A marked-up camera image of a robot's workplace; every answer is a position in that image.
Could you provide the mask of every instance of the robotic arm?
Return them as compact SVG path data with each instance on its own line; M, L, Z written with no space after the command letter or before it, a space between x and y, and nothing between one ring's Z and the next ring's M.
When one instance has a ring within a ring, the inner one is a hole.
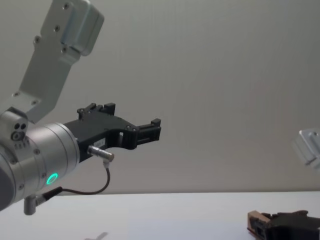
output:
M75 121L28 130L53 110L71 66L91 53L103 22L88 0L53 0L19 90L0 105L0 211L25 199L24 212L32 215L62 188L35 193L79 163L101 157L108 173L114 155L107 148L133 150L159 140L160 119L133 125L115 116L114 103L92 103L77 110Z

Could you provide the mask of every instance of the white backdrop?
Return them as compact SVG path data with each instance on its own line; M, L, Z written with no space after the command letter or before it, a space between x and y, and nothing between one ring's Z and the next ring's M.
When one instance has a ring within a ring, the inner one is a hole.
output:
M93 0L105 15L95 49L71 70L56 109L65 123L91 102L137 125L162 119L161 141L111 149L110 193L320 188L291 147L320 126L318 0ZM0 8L0 101L18 87L50 0ZM96 158L59 184L93 190Z

